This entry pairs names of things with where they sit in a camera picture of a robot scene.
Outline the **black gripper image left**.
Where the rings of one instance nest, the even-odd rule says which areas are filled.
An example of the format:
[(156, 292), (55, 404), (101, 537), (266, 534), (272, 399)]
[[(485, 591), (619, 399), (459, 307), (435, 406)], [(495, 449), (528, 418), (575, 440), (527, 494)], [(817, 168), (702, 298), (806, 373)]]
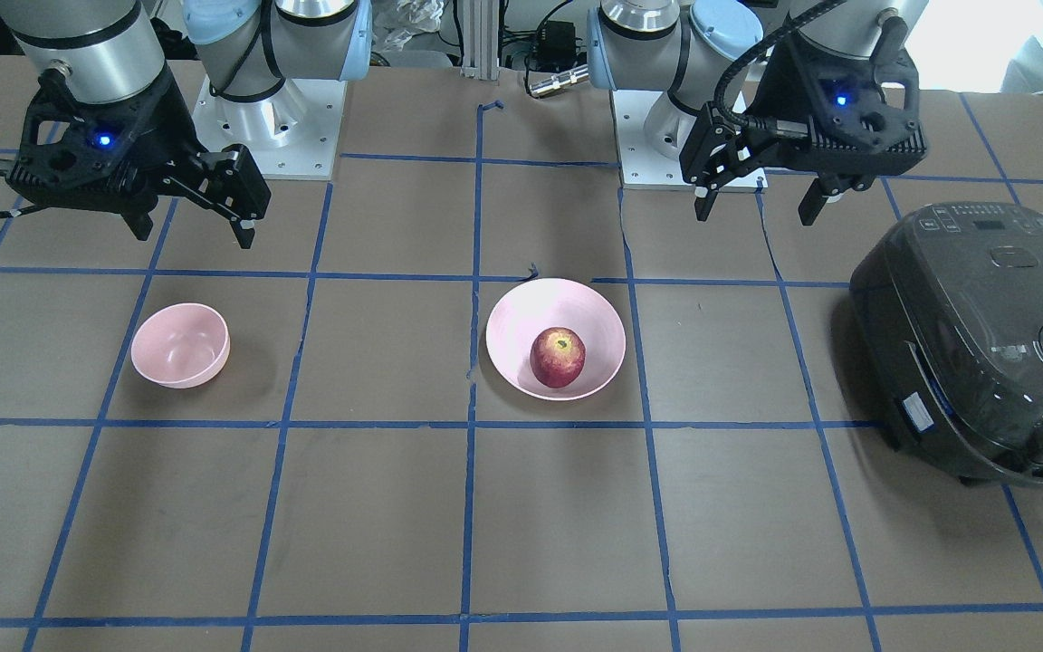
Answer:
[(37, 206), (108, 212), (139, 241), (153, 231), (162, 197), (215, 211), (241, 249), (272, 198), (247, 146), (208, 151), (169, 67), (132, 98), (89, 104), (73, 98), (55, 67), (42, 71), (5, 182)]

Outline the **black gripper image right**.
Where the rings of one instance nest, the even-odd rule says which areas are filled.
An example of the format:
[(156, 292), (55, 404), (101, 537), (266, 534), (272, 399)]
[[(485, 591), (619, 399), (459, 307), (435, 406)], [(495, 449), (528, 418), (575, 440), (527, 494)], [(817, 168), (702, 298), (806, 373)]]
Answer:
[(819, 174), (799, 203), (803, 226), (860, 178), (899, 175), (923, 161), (918, 71), (905, 34), (880, 34), (869, 57), (851, 58), (804, 34), (779, 42), (748, 108), (733, 125), (712, 101), (701, 108), (680, 152), (696, 185), (694, 214), (708, 222), (715, 187), (759, 167)]

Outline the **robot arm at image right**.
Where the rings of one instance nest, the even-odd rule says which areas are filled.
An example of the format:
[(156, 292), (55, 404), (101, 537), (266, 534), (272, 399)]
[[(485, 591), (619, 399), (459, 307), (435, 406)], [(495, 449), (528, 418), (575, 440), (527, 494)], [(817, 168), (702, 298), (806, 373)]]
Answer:
[(754, 170), (811, 172), (811, 225), (831, 197), (909, 172), (928, 154), (906, 43), (923, 1), (782, 1), (766, 32), (741, 1), (600, 1), (588, 17), (590, 82), (661, 91), (692, 116), (675, 138), (694, 212)]

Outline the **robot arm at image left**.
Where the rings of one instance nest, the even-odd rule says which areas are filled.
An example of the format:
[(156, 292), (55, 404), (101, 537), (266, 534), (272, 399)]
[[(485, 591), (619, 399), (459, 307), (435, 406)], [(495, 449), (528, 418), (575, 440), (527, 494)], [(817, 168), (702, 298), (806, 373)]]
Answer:
[(368, 1), (187, 1), (187, 38), (207, 69), (214, 145), (170, 70), (140, 1), (0, 1), (38, 88), (5, 182), (38, 209), (107, 212), (139, 240), (162, 197), (181, 197), (252, 246), (272, 193), (256, 154), (314, 144), (299, 82), (368, 73)]

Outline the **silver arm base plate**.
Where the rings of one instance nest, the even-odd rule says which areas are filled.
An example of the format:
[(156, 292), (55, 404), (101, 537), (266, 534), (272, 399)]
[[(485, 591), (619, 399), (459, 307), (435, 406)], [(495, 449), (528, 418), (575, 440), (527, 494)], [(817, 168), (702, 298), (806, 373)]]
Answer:
[(211, 151), (247, 146), (266, 180), (331, 182), (348, 89), (340, 80), (287, 80), (271, 98), (239, 103), (204, 87), (192, 120)]
[(611, 92), (622, 187), (628, 190), (692, 191), (679, 154), (695, 116), (665, 91)]

